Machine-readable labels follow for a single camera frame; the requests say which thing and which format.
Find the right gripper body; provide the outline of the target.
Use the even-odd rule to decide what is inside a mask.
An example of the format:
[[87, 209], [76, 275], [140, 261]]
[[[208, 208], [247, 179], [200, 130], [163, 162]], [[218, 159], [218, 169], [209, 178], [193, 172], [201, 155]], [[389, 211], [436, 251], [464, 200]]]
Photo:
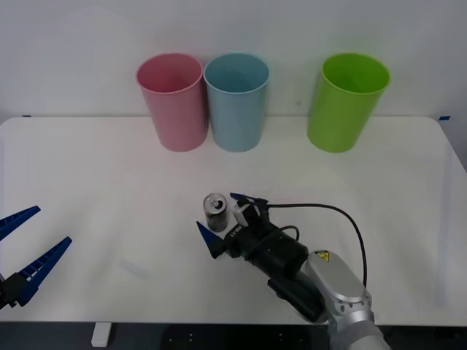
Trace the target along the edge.
[[274, 251], [278, 227], [271, 223], [269, 210], [234, 208], [237, 225], [225, 235], [225, 251], [229, 257], [243, 257], [246, 261], [270, 260], [279, 262]]

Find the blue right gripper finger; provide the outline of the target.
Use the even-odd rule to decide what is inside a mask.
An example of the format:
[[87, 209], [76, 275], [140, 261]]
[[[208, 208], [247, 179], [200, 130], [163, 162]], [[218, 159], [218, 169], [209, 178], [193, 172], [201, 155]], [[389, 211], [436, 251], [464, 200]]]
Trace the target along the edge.
[[216, 233], [212, 232], [209, 228], [201, 224], [199, 221], [196, 222], [196, 226], [213, 259], [217, 259], [223, 254], [227, 254], [228, 256], [230, 255], [228, 253], [228, 246], [225, 241], [229, 231], [227, 231], [223, 237], [220, 237]]
[[269, 215], [269, 202], [265, 198], [252, 197], [237, 192], [231, 192], [230, 197], [236, 201], [239, 208], [251, 205], [257, 209], [259, 215]]

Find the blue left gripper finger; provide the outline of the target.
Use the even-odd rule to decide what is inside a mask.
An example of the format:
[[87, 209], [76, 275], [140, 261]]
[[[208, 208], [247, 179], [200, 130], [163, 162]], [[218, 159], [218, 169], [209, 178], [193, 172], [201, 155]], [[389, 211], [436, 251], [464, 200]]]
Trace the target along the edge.
[[0, 241], [5, 239], [9, 234], [40, 211], [41, 209], [38, 206], [32, 206], [0, 219]]
[[6, 279], [6, 304], [25, 306], [39, 290], [40, 284], [68, 249], [72, 239], [65, 237], [41, 257]]

